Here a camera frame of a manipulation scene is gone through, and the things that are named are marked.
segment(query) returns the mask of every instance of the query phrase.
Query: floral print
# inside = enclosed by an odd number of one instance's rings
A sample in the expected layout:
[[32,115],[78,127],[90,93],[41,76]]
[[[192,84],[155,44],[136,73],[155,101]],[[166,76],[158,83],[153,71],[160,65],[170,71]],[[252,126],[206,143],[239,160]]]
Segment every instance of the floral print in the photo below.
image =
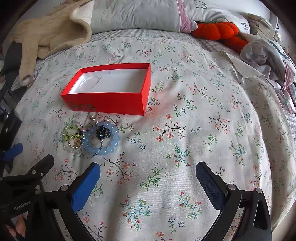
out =
[[[100,179],[78,212],[95,240],[200,241],[215,220],[195,177],[196,164],[204,161],[226,183],[250,191],[260,187],[275,228],[296,199],[296,154],[268,81],[233,55],[205,51],[201,40],[186,34],[169,39],[173,33],[154,30],[145,37],[115,33],[121,32],[93,35],[91,42],[42,62],[16,107],[23,122],[15,139],[24,151],[15,158],[12,175],[53,155],[54,166],[42,179],[52,191],[96,162]],[[87,128],[93,122],[87,112],[64,103],[64,87],[80,68],[135,62],[151,63],[145,116],[93,113],[96,121],[116,126],[118,147],[92,159],[83,150],[66,152],[65,126],[79,121]],[[239,219],[225,240],[231,240]]]

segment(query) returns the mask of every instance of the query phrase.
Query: stuffed toy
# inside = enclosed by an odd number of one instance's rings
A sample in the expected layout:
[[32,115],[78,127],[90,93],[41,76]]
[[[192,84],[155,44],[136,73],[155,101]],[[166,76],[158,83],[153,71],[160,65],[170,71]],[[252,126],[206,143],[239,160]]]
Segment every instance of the stuffed toy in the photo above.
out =
[[230,22],[199,23],[197,29],[190,34],[195,38],[221,40],[228,48],[240,54],[247,41],[237,37],[238,27]]

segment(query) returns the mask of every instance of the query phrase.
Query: flower pattern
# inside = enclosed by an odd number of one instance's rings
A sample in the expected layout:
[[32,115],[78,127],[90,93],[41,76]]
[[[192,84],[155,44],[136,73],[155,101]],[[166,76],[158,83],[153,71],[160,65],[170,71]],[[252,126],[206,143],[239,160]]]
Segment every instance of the flower pattern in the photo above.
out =
[[[201,40],[190,36],[148,32],[145,37],[114,36],[118,31],[107,33],[108,38],[106,33],[93,35],[89,43],[37,62],[35,82],[16,107],[23,128],[15,140],[24,151],[15,158],[11,175],[26,174],[50,154],[54,166],[42,181],[46,190],[58,190],[96,162],[100,179],[78,212],[95,240],[199,241],[204,233],[199,224],[204,229],[214,222],[205,208],[211,204],[201,198],[192,175],[196,164],[205,161],[226,183],[247,190],[260,187],[272,207],[275,228],[296,197],[296,154],[272,86],[264,77],[251,76],[252,68],[235,53],[230,61],[225,53],[205,51]],[[134,62],[151,63],[145,115],[96,113],[96,120],[116,126],[118,148],[92,159],[83,150],[66,152],[64,127],[88,120],[87,128],[90,120],[87,112],[70,110],[59,97],[64,87],[80,68]],[[248,76],[247,81],[238,72]],[[226,240],[231,240],[238,221],[236,217]],[[121,233],[106,232],[107,226]]]

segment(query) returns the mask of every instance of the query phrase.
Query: red box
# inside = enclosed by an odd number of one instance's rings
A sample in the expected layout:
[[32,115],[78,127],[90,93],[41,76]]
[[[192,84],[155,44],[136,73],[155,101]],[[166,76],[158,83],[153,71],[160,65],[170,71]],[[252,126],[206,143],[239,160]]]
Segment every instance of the red box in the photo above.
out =
[[150,64],[98,65],[80,69],[61,97],[74,111],[144,115],[150,86]]

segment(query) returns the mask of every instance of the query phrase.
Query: screw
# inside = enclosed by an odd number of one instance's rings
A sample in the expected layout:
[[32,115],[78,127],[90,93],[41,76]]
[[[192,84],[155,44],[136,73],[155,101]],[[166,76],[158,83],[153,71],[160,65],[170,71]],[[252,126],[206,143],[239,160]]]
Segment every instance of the screw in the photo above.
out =
[[63,185],[63,186],[61,186],[61,190],[62,190],[62,191],[67,191],[68,188],[69,188],[68,185]]
[[256,188],[256,192],[257,192],[257,193],[263,193],[263,191],[262,191],[261,188]]
[[230,190],[235,190],[235,185],[233,185],[233,184],[228,184],[228,188],[229,188]]

